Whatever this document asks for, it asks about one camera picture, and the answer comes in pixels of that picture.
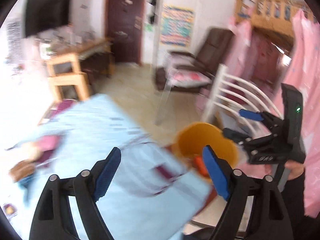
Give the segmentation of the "black sleeve forearm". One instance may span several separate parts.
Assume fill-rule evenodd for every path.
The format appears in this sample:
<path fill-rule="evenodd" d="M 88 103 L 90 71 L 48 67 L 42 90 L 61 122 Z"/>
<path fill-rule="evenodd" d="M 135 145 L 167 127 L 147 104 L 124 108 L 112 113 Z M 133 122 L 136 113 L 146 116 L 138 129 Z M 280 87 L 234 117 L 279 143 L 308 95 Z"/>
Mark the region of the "black sleeve forearm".
<path fill-rule="evenodd" d="M 288 180 L 281 195 L 289 214 L 294 239 L 316 239 L 319 236 L 319 214 L 316 218 L 304 215 L 305 172 L 299 177 Z"/>

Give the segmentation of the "person's right hand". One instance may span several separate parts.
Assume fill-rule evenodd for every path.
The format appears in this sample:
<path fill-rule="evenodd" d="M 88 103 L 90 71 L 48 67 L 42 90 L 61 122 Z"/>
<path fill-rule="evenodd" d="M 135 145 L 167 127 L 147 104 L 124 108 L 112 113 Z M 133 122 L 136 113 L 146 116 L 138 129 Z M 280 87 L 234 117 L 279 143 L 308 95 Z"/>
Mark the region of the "person's right hand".
<path fill-rule="evenodd" d="M 304 173 L 304 164 L 298 163 L 296 161 L 293 160 L 288 160 L 285 163 L 285 168 L 290 170 L 289 176 L 288 176 L 288 180 L 294 180 L 298 177 L 300 177 L 303 173 Z M 265 165 L 265 172 L 269 175 L 271 175 L 272 177 L 274 177 L 273 172 L 272 172 L 272 165 Z"/>

